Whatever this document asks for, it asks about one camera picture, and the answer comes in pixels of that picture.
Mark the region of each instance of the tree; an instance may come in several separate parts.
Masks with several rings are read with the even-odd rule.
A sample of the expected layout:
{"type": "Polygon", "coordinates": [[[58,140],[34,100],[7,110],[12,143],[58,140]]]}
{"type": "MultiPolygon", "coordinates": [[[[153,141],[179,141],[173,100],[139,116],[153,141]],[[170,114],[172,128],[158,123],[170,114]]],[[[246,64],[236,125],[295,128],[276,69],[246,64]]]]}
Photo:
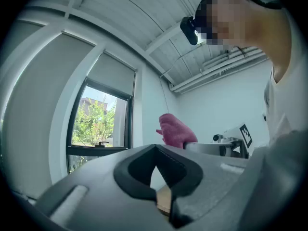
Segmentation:
{"type": "Polygon", "coordinates": [[[85,110],[85,102],[78,108],[72,142],[80,142],[85,146],[94,146],[112,135],[116,101],[109,111],[106,111],[103,103],[99,104],[97,100],[92,103],[91,99],[89,99],[89,102],[88,115],[85,110]]]}

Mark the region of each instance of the white ceiling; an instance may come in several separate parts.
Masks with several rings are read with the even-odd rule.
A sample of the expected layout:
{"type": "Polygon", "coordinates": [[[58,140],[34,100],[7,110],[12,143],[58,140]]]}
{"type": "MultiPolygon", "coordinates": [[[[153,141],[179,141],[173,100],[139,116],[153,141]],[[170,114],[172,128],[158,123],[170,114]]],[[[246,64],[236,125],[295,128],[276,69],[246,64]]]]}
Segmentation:
{"type": "Polygon", "coordinates": [[[153,60],[151,63],[155,63],[152,64],[154,67],[160,66],[160,72],[168,70],[175,63],[168,75],[176,85],[199,74],[202,63],[223,52],[217,46],[192,46],[179,30],[181,19],[193,15],[199,2],[200,0],[33,0],[29,6],[62,11],[72,7],[105,22],[135,43],[139,52],[153,60]]]}

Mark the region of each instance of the black sign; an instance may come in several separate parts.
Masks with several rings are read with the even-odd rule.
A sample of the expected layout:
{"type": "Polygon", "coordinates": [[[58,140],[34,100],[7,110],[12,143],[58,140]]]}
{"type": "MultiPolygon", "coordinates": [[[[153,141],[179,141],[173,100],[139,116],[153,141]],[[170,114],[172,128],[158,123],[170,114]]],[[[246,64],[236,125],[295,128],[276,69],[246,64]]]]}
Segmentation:
{"type": "Polygon", "coordinates": [[[250,147],[251,143],[252,143],[252,138],[251,138],[250,133],[248,132],[248,129],[247,129],[245,124],[240,127],[240,131],[242,133],[242,136],[245,140],[245,143],[246,143],[246,146],[247,146],[247,149],[248,149],[250,147]]]}

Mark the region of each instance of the pink cloth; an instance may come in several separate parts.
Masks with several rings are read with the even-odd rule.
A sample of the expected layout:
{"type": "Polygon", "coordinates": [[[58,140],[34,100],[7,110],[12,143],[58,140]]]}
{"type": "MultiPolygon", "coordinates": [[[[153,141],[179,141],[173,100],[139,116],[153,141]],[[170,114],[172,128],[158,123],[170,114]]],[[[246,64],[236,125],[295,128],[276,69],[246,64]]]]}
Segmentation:
{"type": "Polygon", "coordinates": [[[185,142],[198,142],[193,131],[177,119],[173,114],[163,114],[159,117],[160,128],[156,132],[163,135],[166,145],[182,148],[185,142]]]}

